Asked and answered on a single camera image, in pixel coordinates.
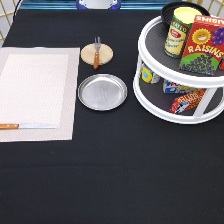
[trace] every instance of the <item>food can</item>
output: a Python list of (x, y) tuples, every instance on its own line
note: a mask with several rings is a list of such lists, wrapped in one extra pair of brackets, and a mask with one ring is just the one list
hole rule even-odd
[(201, 15), (201, 13), (191, 7), (179, 7), (174, 10), (165, 43), (165, 53), (167, 55), (173, 58), (181, 58), (196, 15)]

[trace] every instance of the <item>metal plate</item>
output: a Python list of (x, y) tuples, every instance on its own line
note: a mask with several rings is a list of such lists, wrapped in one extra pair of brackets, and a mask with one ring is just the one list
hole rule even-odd
[(111, 110), (124, 102), (127, 87), (113, 75), (98, 74), (85, 79), (79, 86), (80, 101), (93, 110)]

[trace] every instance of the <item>red box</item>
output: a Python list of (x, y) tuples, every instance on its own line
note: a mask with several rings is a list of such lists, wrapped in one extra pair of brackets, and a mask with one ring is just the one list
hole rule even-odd
[(173, 114), (177, 114), (177, 113), (180, 113), (185, 110), (189, 110), (193, 107), (198, 106), (204, 93), (205, 93), (205, 89), (200, 89), (196, 92), (189, 93), (187, 95), (184, 95), (184, 96), (174, 99), (173, 105), (172, 105), (170, 111)]
[(223, 55), (224, 19), (195, 16), (179, 68), (214, 75)]

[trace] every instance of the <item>colorful package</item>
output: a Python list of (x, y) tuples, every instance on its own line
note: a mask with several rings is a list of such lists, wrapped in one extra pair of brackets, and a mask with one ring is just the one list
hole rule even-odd
[(169, 80), (164, 79), (163, 82), (163, 92), (164, 93), (191, 93), (194, 91), (199, 90), (198, 88), (183, 86), (180, 84), (177, 84), (175, 82), (171, 82)]
[(160, 76), (149, 69), (145, 64), (142, 64), (142, 79), (147, 83), (157, 83), (160, 80)]
[(224, 70), (224, 57), (222, 58), (221, 62), (219, 63), (219, 69)]
[(214, 75), (224, 55), (223, 42), (224, 19), (195, 16), (179, 68)]
[(176, 98), (173, 101), (173, 105), (170, 111), (173, 114), (178, 114), (180, 112), (183, 112), (185, 110), (189, 110), (193, 107), (198, 106), (204, 93), (205, 93), (205, 89), (201, 89), (196, 92), (189, 93), (187, 95)]

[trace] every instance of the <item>yellow can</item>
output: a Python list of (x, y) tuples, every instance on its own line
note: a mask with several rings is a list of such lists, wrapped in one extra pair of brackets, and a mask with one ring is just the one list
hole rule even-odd
[(179, 7), (174, 10), (165, 43), (167, 55), (173, 58), (181, 58), (196, 15), (201, 15), (201, 13), (191, 7)]
[(142, 79), (147, 83), (157, 83), (160, 80), (160, 76), (148, 68), (144, 63), (142, 64)]

